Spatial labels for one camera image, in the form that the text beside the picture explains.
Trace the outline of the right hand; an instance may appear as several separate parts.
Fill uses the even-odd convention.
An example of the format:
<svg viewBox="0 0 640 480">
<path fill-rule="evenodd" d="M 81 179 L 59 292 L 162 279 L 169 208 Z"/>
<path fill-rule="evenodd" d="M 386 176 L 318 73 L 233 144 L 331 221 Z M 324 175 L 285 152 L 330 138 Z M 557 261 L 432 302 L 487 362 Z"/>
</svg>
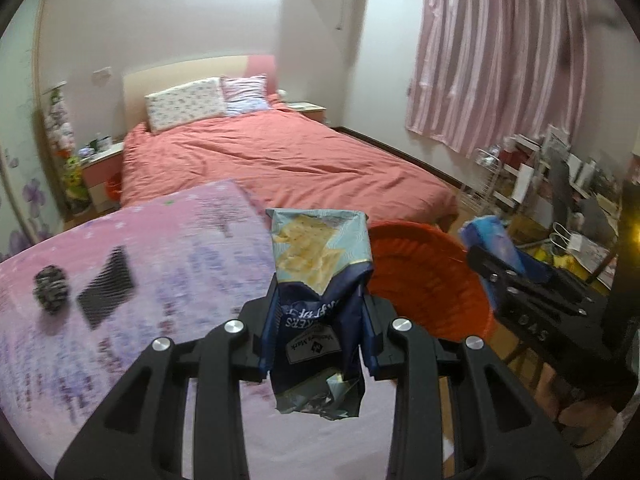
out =
<svg viewBox="0 0 640 480">
<path fill-rule="evenodd" d="M 534 398 L 574 448 L 596 443 L 622 422 L 608 399 L 573 388 L 547 363 L 542 366 Z"/>
</svg>

